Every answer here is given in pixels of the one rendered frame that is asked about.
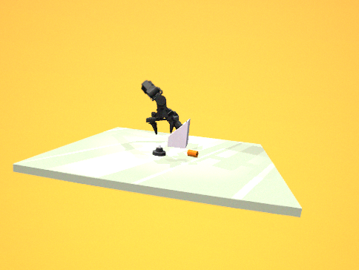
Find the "orange cylinder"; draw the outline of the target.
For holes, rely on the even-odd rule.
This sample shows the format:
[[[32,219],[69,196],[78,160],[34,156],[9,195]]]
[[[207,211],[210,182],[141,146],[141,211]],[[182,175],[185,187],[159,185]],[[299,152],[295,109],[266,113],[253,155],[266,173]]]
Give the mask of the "orange cylinder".
[[[199,152],[198,151],[193,151],[193,150],[188,150],[187,155],[190,157],[198,157]]]

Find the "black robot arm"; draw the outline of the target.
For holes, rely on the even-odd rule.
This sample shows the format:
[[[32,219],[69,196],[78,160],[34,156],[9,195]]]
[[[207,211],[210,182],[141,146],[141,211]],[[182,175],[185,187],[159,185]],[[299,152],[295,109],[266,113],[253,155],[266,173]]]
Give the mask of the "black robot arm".
[[[167,107],[166,98],[163,95],[161,95],[163,94],[163,91],[160,87],[155,86],[151,80],[147,80],[147,79],[144,82],[142,82],[141,85],[142,85],[141,87],[142,91],[145,94],[147,94],[152,101],[155,101],[157,103],[157,107]],[[173,111],[170,108],[167,108],[167,114],[168,117],[179,116],[176,111]],[[151,112],[151,117],[157,118],[157,112],[156,113]],[[177,130],[182,125],[183,124],[179,120],[177,120],[174,127]]]

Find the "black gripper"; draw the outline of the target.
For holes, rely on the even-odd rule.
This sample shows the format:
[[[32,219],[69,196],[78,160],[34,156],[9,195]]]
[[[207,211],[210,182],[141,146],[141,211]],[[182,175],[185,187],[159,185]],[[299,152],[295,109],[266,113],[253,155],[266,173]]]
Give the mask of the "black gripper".
[[[168,117],[167,107],[157,107],[156,111],[157,111],[157,118],[156,117],[147,117],[146,122],[149,122],[149,124],[153,127],[155,134],[157,135],[157,122],[156,121],[170,120],[169,124],[170,124],[170,134],[171,134],[177,120],[179,120],[179,117],[178,116]]]

